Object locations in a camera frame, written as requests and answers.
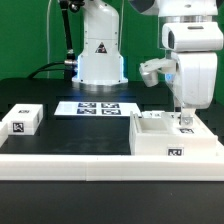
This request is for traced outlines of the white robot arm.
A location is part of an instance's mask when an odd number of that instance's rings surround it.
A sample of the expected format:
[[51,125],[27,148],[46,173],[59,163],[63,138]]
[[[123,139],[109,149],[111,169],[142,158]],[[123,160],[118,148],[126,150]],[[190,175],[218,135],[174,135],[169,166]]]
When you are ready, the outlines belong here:
[[120,37],[118,15],[102,0],[84,0],[84,46],[73,83],[112,87],[125,83],[126,45],[134,58],[146,57],[139,71],[149,87],[163,74],[180,109],[180,124],[190,126],[197,109],[213,98],[224,35],[214,18],[224,0],[128,0],[137,12]]

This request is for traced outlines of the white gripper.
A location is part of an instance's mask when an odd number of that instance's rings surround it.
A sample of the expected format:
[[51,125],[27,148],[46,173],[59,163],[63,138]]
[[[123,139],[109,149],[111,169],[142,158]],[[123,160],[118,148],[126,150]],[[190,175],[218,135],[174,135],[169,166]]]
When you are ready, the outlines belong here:
[[215,53],[175,53],[178,69],[174,79],[174,95],[184,107],[180,124],[193,124],[194,110],[209,107],[214,93],[217,55]]

